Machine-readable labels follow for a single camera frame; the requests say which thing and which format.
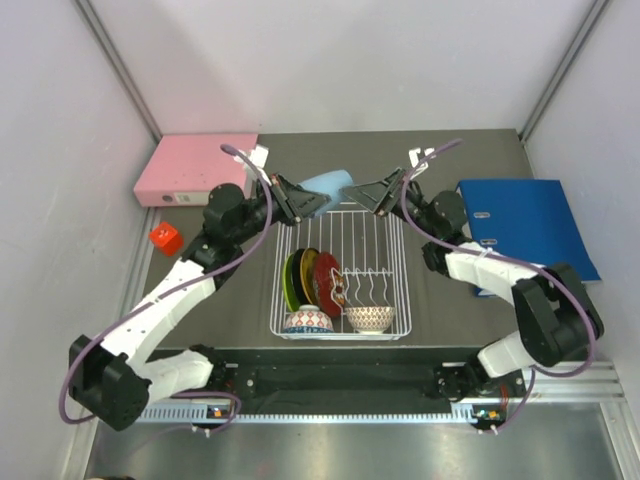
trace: red plate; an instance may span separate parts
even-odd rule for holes
[[[340,264],[333,255],[322,252],[316,258],[313,270],[313,289],[316,292],[316,300],[320,309],[331,318],[339,317],[344,306],[344,280],[340,272]],[[331,291],[336,283],[336,303],[331,298]]]

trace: orange box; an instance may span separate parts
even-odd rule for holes
[[[162,222],[149,234],[149,239],[155,247],[167,257],[175,255],[184,245],[180,232],[167,222]]]

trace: black plate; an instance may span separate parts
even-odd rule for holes
[[[296,250],[296,253],[293,254],[293,260],[291,261],[291,280],[293,281],[293,291],[296,294],[296,298],[300,302],[300,305],[309,305],[309,299],[304,294],[302,278],[300,277],[300,262],[302,261],[302,255],[305,250],[305,248]]]

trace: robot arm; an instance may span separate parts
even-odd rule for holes
[[[270,175],[267,185],[273,200],[272,223],[295,225],[331,200],[281,175]],[[223,369],[224,363],[212,348],[196,346],[147,362],[185,315],[234,273],[235,268],[203,279],[240,257],[241,245],[265,228],[265,192],[259,184],[255,197],[245,199],[240,187],[221,185],[209,194],[203,216],[200,233],[138,305],[151,306],[106,335],[80,363],[69,384],[69,395],[115,430],[131,425],[149,403],[187,389],[215,386],[220,380],[217,369]],[[90,341],[83,335],[71,345],[70,365]]]
[[[407,171],[398,168],[379,182],[345,187],[343,193],[375,215],[389,213],[405,219],[400,207],[402,183]],[[423,246],[427,267],[455,280],[487,289],[513,305],[518,330],[481,348],[462,367],[436,371],[440,393],[451,401],[492,390],[498,379],[525,367],[546,367],[571,358],[589,345],[586,326],[573,305],[535,271],[487,257],[487,249],[467,238],[464,203],[453,191],[440,192],[431,202],[411,181],[407,211],[425,232],[478,255],[453,251],[435,243]],[[544,267],[579,301],[591,321],[596,339],[604,333],[602,321],[578,274],[567,264]]]

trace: dish rack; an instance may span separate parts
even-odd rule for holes
[[[284,333],[291,313],[282,289],[282,269],[287,257],[299,248],[330,252],[340,263],[345,279],[347,305],[358,306],[354,297],[360,283],[368,285],[373,302],[386,298],[395,307],[391,326],[382,334],[354,332],[344,311],[333,319],[334,333]],[[278,226],[270,312],[271,331],[289,340],[398,340],[411,332],[411,310],[404,255],[402,221],[395,215],[379,218],[353,202],[344,202],[323,216],[295,227]]]

